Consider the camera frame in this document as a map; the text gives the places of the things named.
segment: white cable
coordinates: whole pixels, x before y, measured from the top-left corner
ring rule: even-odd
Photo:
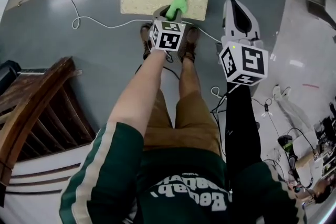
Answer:
[[[227,96],[228,96],[228,94],[230,94],[230,93],[232,93],[234,90],[236,90],[238,87],[240,86],[240,84],[237,84],[237,85],[235,85],[227,94],[225,94],[223,97],[220,97],[219,96],[219,87],[218,86],[213,86],[212,88],[211,88],[211,93],[213,94],[213,95],[215,95],[215,96],[217,96],[217,97],[219,97],[219,98],[221,98],[221,100],[219,101],[219,104],[218,104],[218,108],[217,108],[217,110],[216,110],[216,117],[218,118],[218,112],[219,112],[219,108],[221,107],[221,105],[224,103],[224,101],[227,99]],[[218,89],[218,93],[217,94],[215,94],[214,92],[213,92],[213,89]]]
[[[182,22],[185,23],[185,24],[194,25],[193,23],[186,22],[186,21],[184,21],[184,20],[183,20]],[[200,29],[200,28],[199,28],[199,30],[200,30],[201,32],[203,32],[204,34],[206,34],[209,38],[212,38],[214,41],[216,41],[216,42],[218,42],[218,43],[222,43],[222,42],[219,41],[218,39],[216,39],[216,38],[214,38],[213,36],[209,35],[206,31],[204,31],[204,30],[202,30],[202,29]]]
[[[80,20],[81,20],[82,18],[87,18],[87,19],[93,20],[93,21],[96,22],[97,24],[99,24],[99,25],[101,25],[101,26],[103,26],[103,27],[109,28],[109,29],[115,29],[115,28],[118,28],[118,27],[121,27],[121,26],[130,24],[130,23],[132,23],[132,22],[151,22],[151,21],[152,21],[152,20],[149,20],[149,19],[135,19],[135,20],[131,20],[131,21],[127,22],[127,23],[124,23],[124,24],[122,24],[122,25],[107,26],[107,25],[105,25],[105,24],[103,24],[103,23],[97,21],[96,19],[93,19],[92,17],[89,17],[89,16],[79,16],[79,13],[78,13],[78,10],[77,10],[77,7],[76,7],[74,1],[73,1],[73,0],[70,0],[70,1],[71,1],[72,5],[73,5],[73,8],[75,9],[75,12],[76,12],[76,15],[77,15],[77,18],[75,18],[75,19],[72,21],[72,28],[73,28],[73,30],[76,30],[76,29],[79,28]],[[182,21],[182,22],[185,23],[185,24],[194,25],[193,23],[189,23],[189,22],[186,22],[186,21]],[[205,32],[204,30],[202,30],[202,29],[200,29],[200,28],[199,28],[199,30],[200,30],[201,32],[203,32],[204,34],[206,34],[209,38],[212,38],[214,41],[221,43],[218,39],[216,39],[216,38],[214,38],[213,36],[209,35],[209,34],[208,34],[207,32]]]
[[[212,95],[214,95],[215,97],[221,99],[221,98],[223,98],[223,97],[222,97],[222,96],[219,96],[219,91],[220,91],[220,89],[219,89],[218,86],[213,86],[213,87],[211,88],[211,90],[210,90],[210,92],[211,92]]]

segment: brown boot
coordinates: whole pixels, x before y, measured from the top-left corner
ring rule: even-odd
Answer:
[[[181,62],[183,62],[184,58],[188,58],[195,61],[195,49],[196,49],[196,42],[200,37],[200,31],[197,27],[192,26],[188,29],[186,35],[185,43],[179,48],[177,55]]]
[[[140,28],[140,37],[143,43],[144,53],[143,59],[145,60],[151,53],[152,43],[149,40],[149,30],[151,29],[151,24],[143,24]]]

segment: white box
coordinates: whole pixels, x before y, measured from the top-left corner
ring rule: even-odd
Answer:
[[[155,20],[150,33],[151,42],[157,50],[178,51],[184,29],[185,24]]]
[[[268,75],[268,51],[229,41],[219,54],[228,82],[252,86]]]

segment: jacket sleeve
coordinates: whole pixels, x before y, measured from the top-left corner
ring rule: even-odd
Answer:
[[[134,128],[109,122],[90,145],[79,171],[61,193],[61,223],[120,223],[135,201],[143,138]]]
[[[232,190],[235,218],[255,221],[263,217],[265,223],[307,223],[302,202],[269,164],[256,163],[243,170],[233,179]]]

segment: shoe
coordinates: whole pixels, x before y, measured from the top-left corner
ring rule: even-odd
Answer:
[[[144,53],[143,59],[145,60],[149,54],[151,54],[152,43],[149,40],[149,30],[151,29],[151,24],[143,24],[140,28],[140,37],[143,43]]]
[[[179,48],[179,51],[177,53],[178,58],[180,59],[181,62],[183,62],[184,58],[188,58],[192,60],[192,62],[195,61],[196,42],[198,41],[199,38],[200,38],[199,29],[195,26],[190,27],[186,35],[186,41]]]
[[[280,99],[282,97],[280,86],[278,84],[274,86],[272,94],[274,99]]]
[[[282,97],[288,99],[290,92],[291,92],[292,88],[291,87],[287,87],[285,88],[285,90],[282,92]]]

